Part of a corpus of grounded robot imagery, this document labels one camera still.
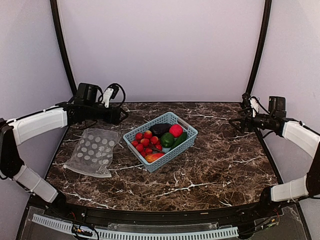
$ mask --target dotted plastic bag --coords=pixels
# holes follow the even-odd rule
[[[113,159],[113,148],[120,139],[115,131],[88,128],[63,167],[91,177],[111,178],[108,167]]]

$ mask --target gray wall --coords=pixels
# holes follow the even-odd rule
[[[60,17],[77,83],[127,100],[240,101],[264,0],[68,0]]]
[[[2,0],[0,7],[0,117],[21,117],[71,97],[51,16],[50,1]],[[63,129],[19,147],[26,164],[44,176]],[[0,180],[0,238],[13,240],[29,194]]]
[[[253,94],[286,97],[287,116],[320,132],[320,2],[273,1],[265,49]],[[285,182],[305,175],[312,159],[299,147],[270,135],[266,143]],[[320,239],[320,201],[301,202],[312,239]]]

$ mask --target basket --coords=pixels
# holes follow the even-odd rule
[[[156,161],[149,163],[147,162],[141,155],[140,153],[136,150],[136,148],[131,144],[132,141],[135,140],[136,134],[137,133],[144,133],[145,131],[149,130],[149,128],[153,125],[156,124],[180,124],[181,127],[183,128],[184,132],[187,132],[187,139],[174,149],[170,150],[167,152],[165,155],[162,157],[158,158]],[[133,152],[133,154],[136,156],[137,159],[145,166],[145,168],[150,172],[153,173],[155,170],[159,169],[166,163],[170,162],[172,159],[174,159],[176,156],[179,154],[183,153],[185,150],[190,148],[195,144],[195,139],[197,137],[198,131],[186,123],[184,120],[182,120],[180,117],[175,115],[173,112],[167,112],[152,121],[149,121],[148,123],[126,133],[123,136],[123,139],[128,145],[128,148]]]

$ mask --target fake fruit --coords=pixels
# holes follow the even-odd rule
[[[174,143],[175,137],[170,132],[163,134],[161,137],[161,145],[164,148],[170,148]]]
[[[155,148],[162,151],[162,146],[160,144],[155,145]]]
[[[141,154],[141,156],[144,157],[144,158],[147,156],[147,154],[146,154],[145,151],[140,152],[140,154]]]
[[[165,154],[164,153],[153,153],[153,154],[147,155],[145,157],[145,160],[148,163],[153,163],[155,160],[161,158],[163,155],[165,155]]]
[[[145,139],[150,139],[152,138],[152,132],[150,130],[147,130],[144,132],[143,136]]]
[[[163,134],[169,132],[171,126],[172,125],[169,123],[158,123],[150,127],[149,130],[152,132],[153,136],[161,138]]]
[[[132,146],[136,147],[139,144],[139,142],[138,141],[132,141],[131,144],[132,144]]]
[[[152,154],[152,149],[151,148],[146,148],[145,150],[145,153],[148,155],[148,154]]]
[[[185,140],[188,138],[188,133],[184,132],[182,133],[174,142],[174,144],[171,146],[170,150],[176,148],[180,144],[182,144]]]
[[[149,145],[150,140],[148,138],[143,138],[141,139],[140,143],[144,146],[147,147]]]
[[[150,138],[150,142],[152,144],[157,144],[158,141],[159,141],[159,138],[157,136],[153,136],[152,138]]]
[[[144,135],[141,132],[139,132],[135,135],[135,140],[137,140],[137,141],[140,141],[143,138],[144,138]]]
[[[179,124],[175,124],[169,129],[169,133],[171,133],[175,138],[180,137],[183,132],[184,130]]]
[[[144,151],[145,147],[144,147],[141,143],[139,143],[139,144],[135,147],[135,149],[136,149],[139,153],[141,153],[141,152]]]

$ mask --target brown marble surface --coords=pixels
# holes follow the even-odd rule
[[[113,149],[112,178],[94,178],[63,168],[85,126],[73,125],[47,175],[69,203],[132,211],[206,210],[257,202],[264,187],[277,183],[256,135],[228,124],[239,117],[238,103],[126,103],[123,109],[129,118],[120,125],[99,121],[92,128],[124,135],[171,111],[198,130],[194,146],[149,173],[121,139]]]

